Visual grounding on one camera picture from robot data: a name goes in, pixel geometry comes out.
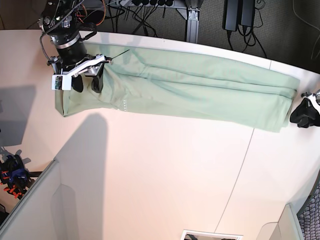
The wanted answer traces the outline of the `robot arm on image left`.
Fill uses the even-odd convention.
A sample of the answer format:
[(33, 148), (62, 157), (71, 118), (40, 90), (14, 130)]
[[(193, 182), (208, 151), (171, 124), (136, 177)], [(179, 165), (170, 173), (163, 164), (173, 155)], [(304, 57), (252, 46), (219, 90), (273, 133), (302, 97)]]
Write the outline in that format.
[(101, 93), (103, 70), (112, 58), (103, 54), (91, 55), (84, 42), (97, 34), (97, 26), (106, 17), (107, 5), (101, 2), (102, 10), (97, 19), (90, 20), (90, 12), (81, 0), (48, 0), (41, 13), (38, 25), (42, 30), (39, 42), (49, 36), (57, 56), (45, 54), (47, 65), (52, 66), (51, 88), (55, 91), (75, 90), (81, 93), (84, 89), (82, 77), (89, 77), (91, 89)]

